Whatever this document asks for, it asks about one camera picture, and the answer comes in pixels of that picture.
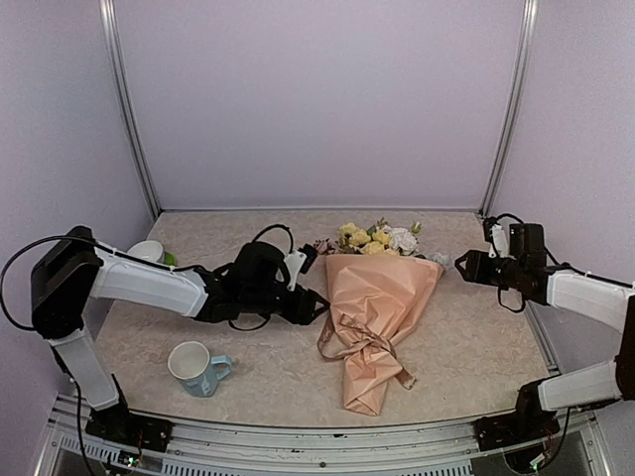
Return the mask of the yellow fake flower stem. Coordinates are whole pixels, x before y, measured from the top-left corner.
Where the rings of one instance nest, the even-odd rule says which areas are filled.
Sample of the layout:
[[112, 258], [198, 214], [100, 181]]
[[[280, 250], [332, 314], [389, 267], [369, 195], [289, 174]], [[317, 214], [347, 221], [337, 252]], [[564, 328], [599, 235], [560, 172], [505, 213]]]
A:
[[392, 228], [385, 220], [379, 220], [369, 228], [354, 222], [342, 224], [338, 229], [337, 249], [345, 254], [400, 256], [400, 249], [392, 243]]

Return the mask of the white fake rose stem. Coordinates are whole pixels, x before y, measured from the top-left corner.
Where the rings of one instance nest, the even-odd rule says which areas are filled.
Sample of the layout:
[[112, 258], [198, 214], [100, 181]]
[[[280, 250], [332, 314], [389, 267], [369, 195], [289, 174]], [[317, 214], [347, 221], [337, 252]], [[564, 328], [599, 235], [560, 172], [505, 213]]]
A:
[[389, 235], [389, 247], [401, 256], [412, 256], [418, 252], [421, 222], [414, 221], [410, 227], [385, 226], [384, 231]]

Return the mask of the beige ribbon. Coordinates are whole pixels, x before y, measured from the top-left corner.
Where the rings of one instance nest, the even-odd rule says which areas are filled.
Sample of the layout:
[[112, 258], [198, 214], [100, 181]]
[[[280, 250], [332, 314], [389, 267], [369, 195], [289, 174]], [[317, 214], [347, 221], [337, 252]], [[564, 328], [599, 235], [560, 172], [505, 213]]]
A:
[[338, 351], [335, 354], [326, 353], [326, 345], [330, 339], [336, 335], [336, 325], [333, 323], [333, 318], [328, 317], [324, 322], [322, 331], [317, 341], [317, 351], [320, 356], [326, 361], [341, 360], [344, 357], [360, 352], [367, 346], [375, 347], [389, 353], [395, 360], [397, 360], [397, 353], [389, 339], [378, 335], [371, 331], [365, 324], [358, 322], [355, 319], [345, 315], [340, 320], [340, 326], [349, 332], [353, 333], [353, 342], [347, 344], [344, 350]]

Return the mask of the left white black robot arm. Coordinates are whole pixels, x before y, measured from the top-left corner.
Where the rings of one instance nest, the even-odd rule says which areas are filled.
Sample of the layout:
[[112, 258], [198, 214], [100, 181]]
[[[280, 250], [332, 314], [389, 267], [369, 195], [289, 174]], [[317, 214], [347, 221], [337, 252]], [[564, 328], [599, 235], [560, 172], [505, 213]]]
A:
[[116, 380], [102, 367], [84, 329], [82, 314], [90, 299], [130, 301], [207, 323], [233, 323], [252, 313], [309, 325], [329, 308], [325, 298], [298, 283], [318, 256], [310, 245], [283, 252], [254, 238], [232, 262], [210, 271], [132, 257], [96, 241], [85, 226], [52, 240], [54, 247], [31, 275], [33, 327], [90, 407], [101, 411], [101, 426], [120, 441], [132, 439], [139, 421], [122, 406]]

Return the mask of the pink beige wrapping paper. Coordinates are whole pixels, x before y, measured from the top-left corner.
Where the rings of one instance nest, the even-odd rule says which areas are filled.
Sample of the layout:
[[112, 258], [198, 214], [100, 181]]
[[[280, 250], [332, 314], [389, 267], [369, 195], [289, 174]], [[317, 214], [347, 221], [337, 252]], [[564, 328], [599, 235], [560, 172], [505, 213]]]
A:
[[[365, 324], [395, 346], [409, 336], [444, 272], [438, 263], [417, 257], [386, 254], [337, 254], [325, 258], [329, 317], [338, 336], [326, 345], [335, 354], [353, 342], [340, 326], [345, 316]], [[341, 359], [342, 403], [346, 410], [380, 415], [390, 380], [411, 390], [416, 378], [389, 353], [371, 346]]]

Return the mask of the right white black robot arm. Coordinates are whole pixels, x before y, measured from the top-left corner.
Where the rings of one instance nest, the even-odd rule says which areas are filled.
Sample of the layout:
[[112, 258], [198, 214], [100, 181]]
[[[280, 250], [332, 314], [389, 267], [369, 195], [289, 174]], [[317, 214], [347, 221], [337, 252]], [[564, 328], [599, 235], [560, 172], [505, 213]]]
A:
[[517, 411], [507, 429], [519, 440], [531, 438], [547, 420], [546, 412], [634, 399], [634, 286], [557, 262], [545, 245], [544, 227], [499, 219], [483, 223], [487, 251], [469, 250], [454, 261], [464, 281], [513, 290], [521, 312], [531, 301], [570, 311], [603, 323], [621, 335], [611, 360], [527, 384], [519, 392]]

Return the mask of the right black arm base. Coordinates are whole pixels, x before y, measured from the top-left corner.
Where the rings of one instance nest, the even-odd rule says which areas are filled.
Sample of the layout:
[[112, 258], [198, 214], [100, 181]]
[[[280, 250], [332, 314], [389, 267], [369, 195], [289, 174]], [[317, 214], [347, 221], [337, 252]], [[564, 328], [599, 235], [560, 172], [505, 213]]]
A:
[[493, 450], [558, 433], [556, 412], [543, 411], [537, 397], [519, 395], [513, 412], [477, 419], [475, 436], [480, 451]]

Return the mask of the pink fake rose stem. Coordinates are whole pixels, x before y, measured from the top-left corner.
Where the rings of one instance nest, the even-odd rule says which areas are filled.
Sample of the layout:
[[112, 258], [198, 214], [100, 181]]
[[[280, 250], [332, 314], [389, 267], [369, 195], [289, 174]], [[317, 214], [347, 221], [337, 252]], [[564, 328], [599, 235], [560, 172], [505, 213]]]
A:
[[317, 239], [313, 247], [316, 249], [317, 253], [321, 256], [327, 256], [335, 254], [338, 251], [337, 244], [333, 242], [330, 238]]

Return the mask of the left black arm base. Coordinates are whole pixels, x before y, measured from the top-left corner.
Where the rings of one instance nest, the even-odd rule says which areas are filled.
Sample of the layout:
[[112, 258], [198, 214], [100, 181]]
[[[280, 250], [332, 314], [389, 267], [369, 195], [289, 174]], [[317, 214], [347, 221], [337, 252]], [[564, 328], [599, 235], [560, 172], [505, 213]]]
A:
[[172, 429], [173, 424], [166, 419], [130, 414], [123, 418], [91, 416], [85, 432], [113, 443], [165, 453]]

